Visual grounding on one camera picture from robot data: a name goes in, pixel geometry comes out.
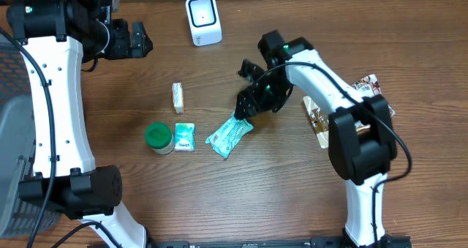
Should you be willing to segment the teal crinkled wrapper packet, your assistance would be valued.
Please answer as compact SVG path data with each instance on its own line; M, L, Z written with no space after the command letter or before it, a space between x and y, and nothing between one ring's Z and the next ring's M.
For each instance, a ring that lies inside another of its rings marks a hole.
M206 138L205 143L210 144L217 154L227 159L241 138L253 129L246 119L239 120L232 113L217 131Z

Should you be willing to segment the orange tissue pack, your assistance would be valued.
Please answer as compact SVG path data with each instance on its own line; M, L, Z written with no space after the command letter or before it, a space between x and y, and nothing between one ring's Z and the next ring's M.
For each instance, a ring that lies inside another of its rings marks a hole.
M173 107L177 114L184 113L184 91L181 83L172 84Z

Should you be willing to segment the teal tissue pack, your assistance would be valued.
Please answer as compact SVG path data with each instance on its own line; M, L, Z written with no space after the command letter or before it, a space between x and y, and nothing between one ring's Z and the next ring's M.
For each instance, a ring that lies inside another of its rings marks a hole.
M188 152L195 150L195 125L193 123L175 124L175 150Z

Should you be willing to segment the green lid jar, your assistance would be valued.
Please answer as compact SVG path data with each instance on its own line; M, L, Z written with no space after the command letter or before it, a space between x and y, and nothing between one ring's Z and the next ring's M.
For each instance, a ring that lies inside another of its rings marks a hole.
M156 154L169 154L175 148L175 137L168 125L154 122L145 131L146 144Z

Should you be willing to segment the beige snack pouch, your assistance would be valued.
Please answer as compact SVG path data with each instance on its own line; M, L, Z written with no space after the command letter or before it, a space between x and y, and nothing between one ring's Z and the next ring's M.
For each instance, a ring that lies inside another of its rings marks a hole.
M352 87L365 97L373 97L381 94L381 88L375 74L370 74L352 84ZM303 97L303 105L312 124L312 129L322 149L327 149L329 144L328 115L323 113L320 107L309 97Z

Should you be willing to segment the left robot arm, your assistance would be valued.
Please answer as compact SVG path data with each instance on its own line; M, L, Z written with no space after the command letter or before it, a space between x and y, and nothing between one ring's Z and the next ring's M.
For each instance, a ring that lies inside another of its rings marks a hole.
M19 183L20 199L91 227L109 247L150 247L148 230L122 200L114 165L99 167L88 142L82 66L100 59L138 59L153 45L141 22L112 14L120 0L12 0L7 39L29 74L35 124L33 176Z

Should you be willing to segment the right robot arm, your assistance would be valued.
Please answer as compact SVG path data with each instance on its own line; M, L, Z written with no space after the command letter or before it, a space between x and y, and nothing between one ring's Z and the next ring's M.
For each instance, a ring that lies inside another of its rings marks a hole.
M285 42L278 31L257 45L267 68L244 60L239 75L251 82L237 96L234 116L243 120L279 111L292 89L305 91L328 120L328 156L347 190L344 244L386 247L382 191L396 139L387 101L367 97L335 74L303 37Z

